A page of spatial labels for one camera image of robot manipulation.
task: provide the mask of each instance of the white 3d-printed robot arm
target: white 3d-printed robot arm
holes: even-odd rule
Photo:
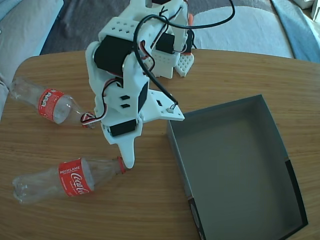
[[[101,116],[103,134],[110,144],[118,145],[127,168],[134,166],[134,140],[141,135],[143,123],[156,119],[184,120],[180,108],[163,92],[149,90],[150,79],[144,74],[130,45],[140,20],[160,13],[173,23],[188,24],[188,7],[184,0],[153,4],[152,8],[146,7],[146,0],[131,0],[121,15],[112,18],[100,31],[99,41],[92,42],[85,52],[89,83],[96,95],[96,119]],[[139,30],[138,43],[143,43],[144,51],[154,58],[155,75],[172,78],[173,68],[176,68],[185,76],[194,59],[192,54],[179,53],[184,50],[187,32],[179,28],[168,29],[167,33],[174,35],[175,52],[160,51],[156,49],[156,42],[166,30],[164,25],[158,19],[148,20]],[[119,60],[122,53],[120,56],[114,54],[115,49],[121,52],[127,45],[131,48],[124,54],[124,59]],[[144,51],[141,51],[141,57],[150,64]]]

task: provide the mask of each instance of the gray box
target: gray box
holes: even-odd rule
[[[186,113],[167,133],[202,239],[283,240],[308,224],[262,95]]]

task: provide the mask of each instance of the gray sofa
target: gray sofa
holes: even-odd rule
[[[40,54],[63,0],[0,0],[0,120],[19,65]]]

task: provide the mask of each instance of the wood grain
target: wood grain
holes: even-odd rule
[[[195,50],[185,78],[161,82],[183,112],[263,94],[290,155],[309,225],[292,239],[320,239],[320,65],[294,59]],[[94,107],[83,51],[26,60],[17,76]],[[119,154],[99,127],[60,127],[8,99],[0,124],[0,239],[199,239],[166,137],[166,122],[143,127],[133,170],[93,194],[21,206],[11,181],[79,156]]]

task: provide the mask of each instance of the coca-cola bottle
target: coca-cola bottle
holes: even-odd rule
[[[121,157],[113,160],[82,157],[41,172],[17,176],[12,182],[13,195],[21,204],[78,196],[95,191],[114,175],[125,172]]]
[[[15,78],[9,92],[13,99],[32,106],[41,116],[56,124],[82,125],[81,121],[86,120],[84,117],[87,113],[71,96],[53,88],[37,85],[25,77]],[[82,126],[93,128],[94,123]]]

